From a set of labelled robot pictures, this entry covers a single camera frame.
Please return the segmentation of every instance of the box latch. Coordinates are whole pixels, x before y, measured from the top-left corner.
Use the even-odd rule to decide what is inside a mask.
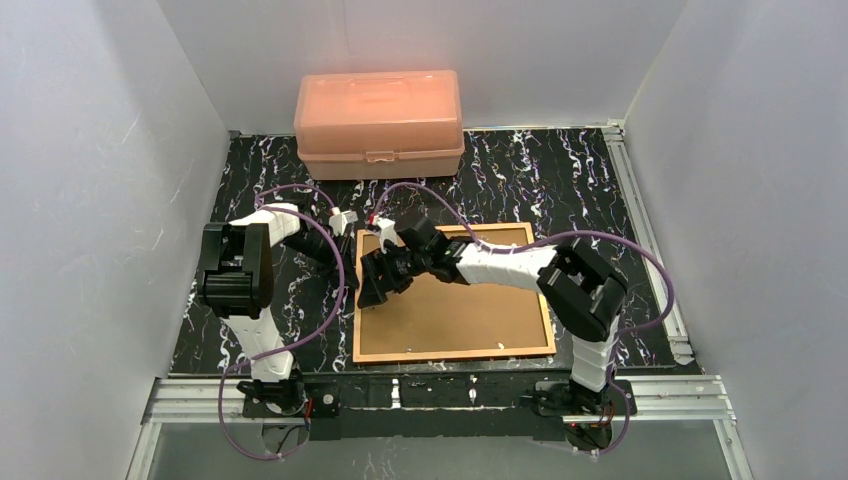
[[[398,154],[391,150],[382,152],[365,152],[365,161],[368,163],[394,162],[397,158]]]

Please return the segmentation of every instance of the white wall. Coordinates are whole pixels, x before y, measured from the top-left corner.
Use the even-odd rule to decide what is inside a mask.
[[[466,126],[621,118],[685,0],[159,0],[224,124],[292,132],[306,74],[454,69]]]
[[[227,132],[155,0],[0,9],[0,465],[126,475]]]
[[[627,121],[757,478],[846,478],[848,3],[690,1]]]

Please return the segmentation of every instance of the plastic box lid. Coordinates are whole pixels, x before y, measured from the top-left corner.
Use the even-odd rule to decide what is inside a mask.
[[[465,148],[450,70],[308,75],[294,128],[307,163],[439,158]]]

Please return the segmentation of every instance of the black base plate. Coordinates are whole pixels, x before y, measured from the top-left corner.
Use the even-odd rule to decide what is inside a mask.
[[[307,395],[315,405],[323,395],[337,392],[340,411],[325,418],[315,416],[311,441],[342,438],[390,437],[468,437],[526,436],[539,441],[561,441],[564,426],[561,417],[541,417],[522,405],[521,397],[537,382],[567,382],[568,370],[440,372],[421,374],[363,373],[344,375],[310,374],[304,376]],[[403,408],[392,408],[394,381],[396,395]],[[631,414],[636,413],[632,386],[625,380],[616,385],[631,394]],[[474,391],[474,402],[469,391]],[[624,412],[624,401],[617,392],[609,398],[616,412]],[[245,403],[248,418],[275,418],[264,405]],[[587,416],[597,421],[597,416]]]

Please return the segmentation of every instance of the wooden frame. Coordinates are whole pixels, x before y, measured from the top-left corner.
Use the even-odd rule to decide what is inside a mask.
[[[460,225],[440,226],[439,230],[444,232],[461,232],[464,228]],[[472,225],[475,232],[486,232],[493,230],[512,230],[523,229],[526,232],[527,244],[533,242],[532,227],[529,223],[499,223]],[[366,230],[359,230],[356,235],[356,276],[362,281],[362,264],[359,258],[362,256],[364,239],[366,235],[371,233]],[[476,350],[449,350],[449,351],[422,351],[422,352],[402,352],[402,353],[379,353],[379,354],[363,354],[361,349],[362,340],[362,311],[354,305],[353,314],[353,361],[354,363],[387,363],[387,362],[409,362],[409,361],[428,361],[428,360],[448,360],[448,359],[470,359],[470,358],[496,358],[496,357],[523,357],[523,356],[543,356],[553,355],[556,353],[556,344],[554,343],[553,328],[551,325],[550,312],[548,311],[548,303],[545,297],[538,295],[539,299],[539,314],[543,323],[545,345],[533,347],[512,347],[512,348],[488,348]],[[354,297],[356,303],[359,302],[359,289],[356,290]]]

